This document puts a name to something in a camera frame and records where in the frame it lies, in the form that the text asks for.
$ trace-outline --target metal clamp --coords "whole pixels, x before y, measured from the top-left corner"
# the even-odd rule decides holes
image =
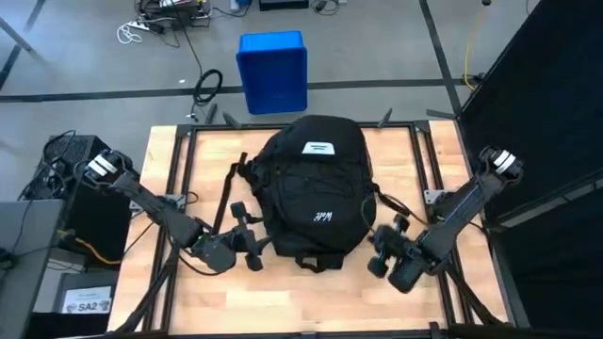
[[[170,200],[172,202],[175,202],[176,207],[179,210],[182,210],[183,208],[185,208],[185,204],[187,203],[187,196],[184,194],[166,194],[166,195],[162,195],[161,197],[163,197],[167,200]],[[142,211],[142,208],[137,203],[130,201],[130,211],[137,213],[137,212]]]
[[[427,205],[433,205],[442,194],[449,192],[451,191],[445,189],[426,189],[423,191],[423,198]]]

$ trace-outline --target yellow cable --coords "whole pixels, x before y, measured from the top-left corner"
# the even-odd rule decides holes
[[[68,235],[68,232],[65,232],[63,230],[57,230],[58,234],[61,235]],[[102,261],[103,263],[107,264],[107,265],[119,265],[122,261],[121,260],[108,260],[106,259],[104,256],[101,255],[101,253],[99,253],[90,243],[80,239],[80,238],[76,238],[75,242],[82,244],[83,246],[85,246],[86,248],[88,248],[92,254],[94,254],[94,256],[96,257],[96,259]]]
[[[467,42],[467,48],[464,52],[464,74],[463,74],[464,84],[467,85],[471,90],[475,90],[475,87],[471,86],[471,84],[469,84],[469,80],[467,79],[467,74],[469,73],[469,56],[471,55],[471,49],[473,48],[473,41],[475,40],[475,37],[478,34],[478,27],[480,26],[481,16],[483,14],[484,9],[485,9],[485,6],[481,6],[480,10],[478,11],[478,16],[476,17],[475,23],[473,24],[473,31],[471,32],[471,35],[469,36],[469,41]]]

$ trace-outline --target table leg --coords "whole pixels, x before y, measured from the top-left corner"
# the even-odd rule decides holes
[[[8,24],[4,19],[2,19],[2,17],[0,17],[0,28],[4,29],[4,31],[7,32],[10,35],[10,37],[13,40],[15,40],[17,42],[17,44],[19,44],[27,52],[30,52],[31,50],[33,50],[33,48],[31,48],[31,45],[29,45],[29,43],[27,43],[27,41],[25,41],[25,39],[23,39],[19,35],[19,33],[17,33],[14,29],[12,29],[10,24]]]

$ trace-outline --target desk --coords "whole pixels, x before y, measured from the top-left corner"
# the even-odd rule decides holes
[[[15,253],[15,266],[0,272],[0,338],[25,337],[63,205],[61,200],[0,203],[0,247]]]
[[[454,124],[432,121],[429,126],[445,187],[455,189],[466,182],[468,174]],[[151,130],[141,181],[156,194],[165,192],[175,131],[175,126],[158,126]],[[187,208],[187,213],[212,223],[230,164],[238,160],[241,152],[257,154],[274,132],[260,129],[199,133],[195,140],[189,190],[201,198]],[[374,182],[425,217],[409,128],[367,128],[364,133]],[[419,142],[425,146],[423,139]],[[181,186],[187,145],[185,140],[175,187]],[[429,164],[425,149],[421,147],[423,162]],[[252,215],[261,215],[249,185],[236,177],[230,202],[238,201],[244,201]],[[393,216],[393,211],[379,206],[376,223],[391,223]],[[128,244],[147,224],[145,217],[133,221]],[[229,230],[235,224],[227,213],[222,229]],[[252,228],[258,238],[265,235],[261,224]],[[422,228],[412,220],[410,236],[414,238]],[[110,330],[123,323],[148,286],[156,237],[157,228],[154,227],[123,260]],[[484,235],[473,227],[466,227],[459,236],[458,245],[467,282],[494,315],[506,320]],[[343,269],[318,275],[299,269],[291,258],[277,257],[271,245],[264,250],[264,269],[259,272],[247,269],[240,255],[237,265],[218,277],[199,276],[180,264],[170,333],[397,331],[426,329],[431,321],[446,326],[435,277],[424,275],[410,294],[401,294],[387,280],[376,279],[367,271],[367,262],[373,255],[373,249],[365,241],[346,257]],[[206,269],[199,261],[191,259],[190,262]],[[456,317],[461,319],[454,293],[453,302]],[[158,307],[155,312],[155,327],[159,324],[160,310]]]

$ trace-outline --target sticker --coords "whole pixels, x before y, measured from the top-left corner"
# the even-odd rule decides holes
[[[111,309],[111,286],[69,290],[63,301],[63,314],[108,314]]]
[[[308,141],[303,147],[302,154],[325,154],[335,155],[335,147],[330,142]]]

